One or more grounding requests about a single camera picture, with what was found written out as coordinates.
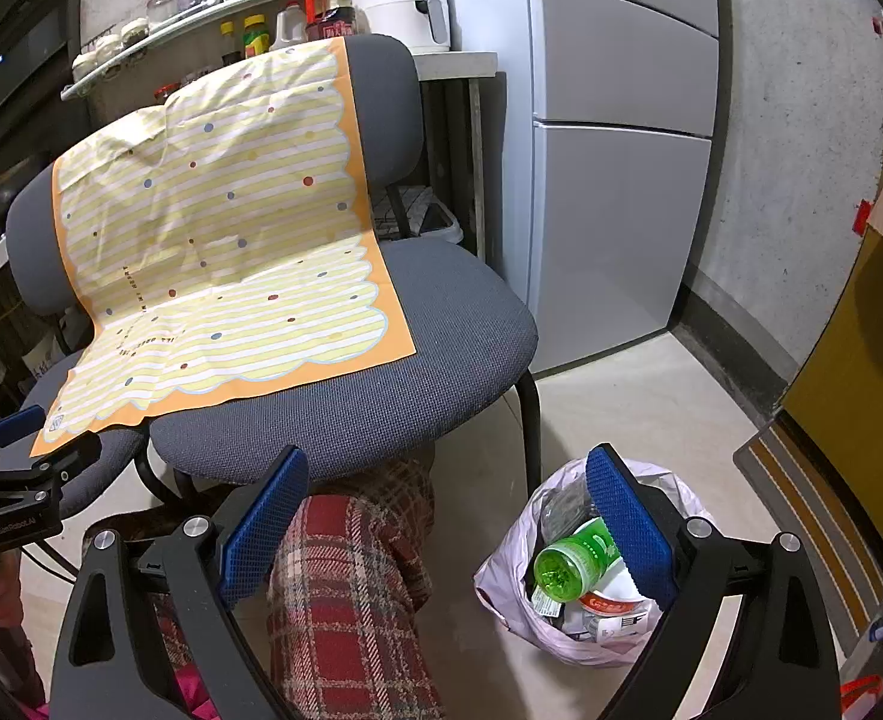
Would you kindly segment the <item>white blue milk carton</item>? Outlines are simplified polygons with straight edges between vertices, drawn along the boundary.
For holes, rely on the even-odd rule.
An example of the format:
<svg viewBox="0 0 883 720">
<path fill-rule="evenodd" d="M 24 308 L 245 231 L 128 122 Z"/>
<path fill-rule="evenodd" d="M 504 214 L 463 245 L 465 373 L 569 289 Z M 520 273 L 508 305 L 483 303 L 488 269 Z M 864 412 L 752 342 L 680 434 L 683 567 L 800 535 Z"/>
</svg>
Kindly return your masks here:
<svg viewBox="0 0 883 720">
<path fill-rule="evenodd" d="M 614 642 L 635 639 L 648 632 L 651 605 L 648 601 L 632 603 L 612 614 L 581 605 L 580 601 L 563 606 L 560 630 L 576 642 Z"/>
</svg>

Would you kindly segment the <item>green tea bottle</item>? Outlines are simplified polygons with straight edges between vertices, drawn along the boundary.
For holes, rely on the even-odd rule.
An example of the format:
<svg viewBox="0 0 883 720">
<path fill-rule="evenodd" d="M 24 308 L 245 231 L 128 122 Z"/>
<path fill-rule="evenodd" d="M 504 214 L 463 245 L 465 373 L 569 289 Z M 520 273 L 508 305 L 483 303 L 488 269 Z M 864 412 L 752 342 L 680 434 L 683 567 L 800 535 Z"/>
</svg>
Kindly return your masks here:
<svg viewBox="0 0 883 720">
<path fill-rule="evenodd" d="M 594 517 L 534 558 L 536 585 L 557 603 L 580 600 L 620 557 L 604 518 Z"/>
</svg>

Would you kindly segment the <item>orange white paper bowl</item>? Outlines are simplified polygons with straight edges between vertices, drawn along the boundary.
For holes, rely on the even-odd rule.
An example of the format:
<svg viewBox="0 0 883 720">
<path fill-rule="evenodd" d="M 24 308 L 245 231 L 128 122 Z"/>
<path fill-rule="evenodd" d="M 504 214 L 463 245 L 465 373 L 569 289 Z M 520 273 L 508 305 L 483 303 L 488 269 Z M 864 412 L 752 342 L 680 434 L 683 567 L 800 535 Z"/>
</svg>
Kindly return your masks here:
<svg viewBox="0 0 883 720">
<path fill-rule="evenodd" d="M 581 605 L 593 608 L 601 614 L 612 614 L 615 610 L 625 610 L 632 603 L 648 601 L 651 605 L 648 631 L 653 622 L 653 613 L 656 611 L 654 601 L 643 596 L 642 592 L 636 588 L 622 557 L 616 559 L 602 574 L 596 585 L 578 601 Z"/>
</svg>

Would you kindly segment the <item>clear plastic clamshell container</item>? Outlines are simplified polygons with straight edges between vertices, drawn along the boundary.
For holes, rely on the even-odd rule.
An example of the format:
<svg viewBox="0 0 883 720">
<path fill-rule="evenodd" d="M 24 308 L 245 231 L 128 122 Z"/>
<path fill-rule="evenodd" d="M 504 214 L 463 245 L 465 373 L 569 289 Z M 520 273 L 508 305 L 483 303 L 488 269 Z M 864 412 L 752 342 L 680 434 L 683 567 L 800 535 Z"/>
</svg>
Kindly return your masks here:
<svg viewBox="0 0 883 720">
<path fill-rule="evenodd" d="M 552 489 L 544 497 L 539 516 L 540 538 L 546 544 L 573 535 L 581 525 L 597 517 L 583 476 Z"/>
</svg>

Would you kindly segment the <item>pink trash bag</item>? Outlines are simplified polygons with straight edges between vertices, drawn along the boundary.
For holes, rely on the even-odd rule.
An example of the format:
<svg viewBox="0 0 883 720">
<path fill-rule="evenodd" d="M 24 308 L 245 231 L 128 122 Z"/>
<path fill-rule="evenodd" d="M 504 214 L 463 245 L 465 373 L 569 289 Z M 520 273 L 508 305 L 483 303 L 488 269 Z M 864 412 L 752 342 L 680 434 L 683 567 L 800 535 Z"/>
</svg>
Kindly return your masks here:
<svg viewBox="0 0 883 720">
<path fill-rule="evenodd" d="M 633 665 L 648 644 L 661 610 L 656 605 L 650 630 L 635 639 L 614 642 L 576 642 L 560 630 L 563 606 L 539 590 L 534 580 L 534 558 L 547 546 L 539 533 L 542 502 L 549 491 L 583 476 L 586 461 L 572 460 L 536 488 L 500 544 L 474 574 L 474 592 L 487 611 L 519 639 L 526 640 L 557 660 L 577 667 L 615 668 Z"/>
</svg>

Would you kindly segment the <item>striped door mat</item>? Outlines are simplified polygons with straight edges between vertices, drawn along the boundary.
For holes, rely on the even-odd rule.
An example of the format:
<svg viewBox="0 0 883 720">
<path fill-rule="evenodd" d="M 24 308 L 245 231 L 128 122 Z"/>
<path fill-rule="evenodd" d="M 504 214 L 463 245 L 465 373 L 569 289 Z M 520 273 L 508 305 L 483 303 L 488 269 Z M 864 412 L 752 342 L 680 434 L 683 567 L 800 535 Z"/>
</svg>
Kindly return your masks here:
<svg viewBox="0 0 883 720">
<path fill-rule="evenodd" d="M 732 456 L 778 528 L 802 542 L 843 653 L 883 602 L 883 539 L 827 455 L 778 411 Z"/>
</svg>

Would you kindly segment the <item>red plaid trouser leg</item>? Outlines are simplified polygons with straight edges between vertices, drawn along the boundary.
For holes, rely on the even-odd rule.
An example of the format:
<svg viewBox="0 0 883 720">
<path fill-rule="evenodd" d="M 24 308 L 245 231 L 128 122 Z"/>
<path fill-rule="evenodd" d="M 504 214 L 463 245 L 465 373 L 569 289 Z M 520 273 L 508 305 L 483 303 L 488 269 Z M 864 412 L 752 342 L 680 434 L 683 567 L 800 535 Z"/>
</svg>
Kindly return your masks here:
<svg viewBox="0 0 883 720">
<path fill-rule="evenodd" d="M 314 484 L 268 578 L 271 683 L 300 718 L 442 718 L 416 613 L 435 496 L 430 445 Z"/>
</svg>

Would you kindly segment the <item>yellow striped orange-edged cloth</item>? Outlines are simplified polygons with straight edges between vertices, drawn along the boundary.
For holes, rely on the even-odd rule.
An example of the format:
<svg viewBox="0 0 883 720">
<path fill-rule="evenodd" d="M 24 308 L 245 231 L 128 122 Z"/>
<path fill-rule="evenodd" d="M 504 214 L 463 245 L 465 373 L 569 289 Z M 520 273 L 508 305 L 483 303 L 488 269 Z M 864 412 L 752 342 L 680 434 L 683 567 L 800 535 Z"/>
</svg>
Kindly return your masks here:
<svg viewBox="0 0 883 720">
<path fill-rule="evenodd" d="M 33 454 L 414 353 L 371 226 L 360 75 L 360 37 L 276 50 L 59 156 L 56 245 L 95 335 Z"/>
</svg>

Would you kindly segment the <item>grey office chair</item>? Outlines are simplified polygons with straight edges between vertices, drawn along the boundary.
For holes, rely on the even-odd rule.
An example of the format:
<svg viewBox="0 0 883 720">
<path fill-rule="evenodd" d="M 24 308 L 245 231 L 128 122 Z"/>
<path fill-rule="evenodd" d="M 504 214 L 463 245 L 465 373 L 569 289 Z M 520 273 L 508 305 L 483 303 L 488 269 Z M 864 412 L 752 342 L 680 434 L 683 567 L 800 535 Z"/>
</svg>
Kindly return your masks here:
<svg viewBox="0 0 883 720">
<path fill-rule="evenodd" d="M 360 137 L 378 179 L 394 176 L 421 143 L 416 64 L 400 41 L 347 37 L 347 60 L 362 94 Z M 43 169 L 15 197 L 5 223 L 14 280 L 38 316 L 76 300 L 66 268 L 56 263 L 51 177 Z M 280 394 L 234 398 L 222 405 L 149 419 L 147 426 L 101 431 L 101 454 L 62 488 L 67 520 L 94 504 L 133 458 L 154 443 L 174 472 L 209 481 L 250 483 L 282 445 L 308 457 L 311 481 L 342 478 L 432 442 L 518 387 L 523 400 L 524 461 L 529 491 L 539 481 L 539 401 L 528 367 L 537 346 L 533 317 L 512 289 L 474 255 L 428 238 L 385 242 L 380 249 L 400 294 L 416 354 L 368 372 L 305 383 Z"/>
</svg>

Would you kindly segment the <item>curved metal spice shelf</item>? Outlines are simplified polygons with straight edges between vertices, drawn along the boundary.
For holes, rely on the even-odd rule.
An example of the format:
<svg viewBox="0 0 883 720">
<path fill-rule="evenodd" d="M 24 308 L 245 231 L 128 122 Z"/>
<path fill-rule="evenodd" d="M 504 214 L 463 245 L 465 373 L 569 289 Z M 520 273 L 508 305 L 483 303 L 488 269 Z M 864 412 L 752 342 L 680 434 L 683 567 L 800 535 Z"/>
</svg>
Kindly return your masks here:
<svg viewBox="0 0 883 720">
<path fill-rule="evenodd" d="M 85 96 L 89 93 L 89 89 L 98 85 L 105 76 L 115 76 L 116 69 L 126 67 L 133 57 L 149 54 L 151 50 L 165 46 L 178 37 L 191 34 L 196 29 L 201 29 L 202 26 L 211 23 L 218 25 L 222 21 L 227 21 L 230 16 L 235 16 L 236 13 L 265 10 L 272 2 L 275 0 L 206 0 L 201 5 L 181 11 L 178 15 L 162 21 L 156 28 L 149 29 L 149 36 L 140 39 L 139 43 L 122 49 L 110 59 L 103 60 L 94 70 L 83 75 L 78 82 L 66 86 L 61 91 L 61 101 L 66 103 L 69 99 Z"/>
</svg>

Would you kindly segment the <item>black range hood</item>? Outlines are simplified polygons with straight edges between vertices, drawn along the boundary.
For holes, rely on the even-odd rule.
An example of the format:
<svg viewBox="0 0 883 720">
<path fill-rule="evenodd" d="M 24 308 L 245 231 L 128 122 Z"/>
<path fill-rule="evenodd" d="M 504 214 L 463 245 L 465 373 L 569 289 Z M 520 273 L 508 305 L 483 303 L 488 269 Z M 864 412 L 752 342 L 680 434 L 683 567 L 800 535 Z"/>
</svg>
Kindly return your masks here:
<svg viewBox="0 0 883 720">
<path fill-rule="evenodd" d="M 0 24 L 0 185 L 43 169 L 92 132 L 89 105 L 64 101 L 80 49 L 80 0 L 15 0 Z"/>
</svg>

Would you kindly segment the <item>yellow cap sauce bottle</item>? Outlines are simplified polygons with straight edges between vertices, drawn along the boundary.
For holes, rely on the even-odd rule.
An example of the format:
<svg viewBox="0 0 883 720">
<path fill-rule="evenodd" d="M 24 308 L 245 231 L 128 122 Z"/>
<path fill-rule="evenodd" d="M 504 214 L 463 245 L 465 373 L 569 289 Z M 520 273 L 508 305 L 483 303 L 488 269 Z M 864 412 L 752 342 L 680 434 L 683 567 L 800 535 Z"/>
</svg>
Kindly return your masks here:
<svg viewBox="0 0 883 720">
<path fill-rule="evenodd" d="M 266 16 L 251 15 L 243 20 L 243 55 L 247 59 L 268 54 L 271 50 L 271 35 L 269 34 Z"/>
</svg>

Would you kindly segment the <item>white vinegar jug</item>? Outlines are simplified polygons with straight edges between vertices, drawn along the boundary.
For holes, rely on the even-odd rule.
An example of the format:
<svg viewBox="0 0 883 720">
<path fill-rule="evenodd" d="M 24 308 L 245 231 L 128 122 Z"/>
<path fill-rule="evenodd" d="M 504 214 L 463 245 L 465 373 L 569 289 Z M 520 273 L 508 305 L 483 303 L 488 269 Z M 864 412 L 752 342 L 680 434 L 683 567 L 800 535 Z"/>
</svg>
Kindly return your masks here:
<svg viewBox="0 0 883 720">
<path fill-rule="evenodd" d="M 300 5 L 287 5 L 275 18 L 275 37 L 271 49 L 284 50 L 307 41 L 307 15 Z"/>
</svg>

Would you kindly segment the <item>white refrigerator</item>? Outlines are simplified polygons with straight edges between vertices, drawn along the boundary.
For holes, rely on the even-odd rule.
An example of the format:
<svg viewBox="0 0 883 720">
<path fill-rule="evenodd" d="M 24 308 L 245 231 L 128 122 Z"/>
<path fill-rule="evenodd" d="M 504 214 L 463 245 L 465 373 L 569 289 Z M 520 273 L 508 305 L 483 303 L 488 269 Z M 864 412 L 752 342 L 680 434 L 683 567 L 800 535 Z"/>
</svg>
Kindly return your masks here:
<svg viewBox="0 0 883 720">
<path fill-rule="evenodd" d="M 710 164 L 718 0 L 450 0 L 482 91 L 489 262 L 554 371 L 665 330 Z"/>
</svg>

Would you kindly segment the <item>white air fryer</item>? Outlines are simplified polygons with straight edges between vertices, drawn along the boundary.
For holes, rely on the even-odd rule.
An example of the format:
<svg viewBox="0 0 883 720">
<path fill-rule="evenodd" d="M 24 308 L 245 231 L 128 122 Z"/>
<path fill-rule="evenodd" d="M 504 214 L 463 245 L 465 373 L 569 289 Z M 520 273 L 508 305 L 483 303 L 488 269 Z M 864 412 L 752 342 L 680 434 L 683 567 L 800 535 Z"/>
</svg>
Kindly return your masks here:
<svg viewBox="0 0 883 720">
<path fill-rule="evenodd" d="M 371 34 L 394 37 L 410 54 L 451 49 L 448 0 L 352 0 Z"/>
</svg>

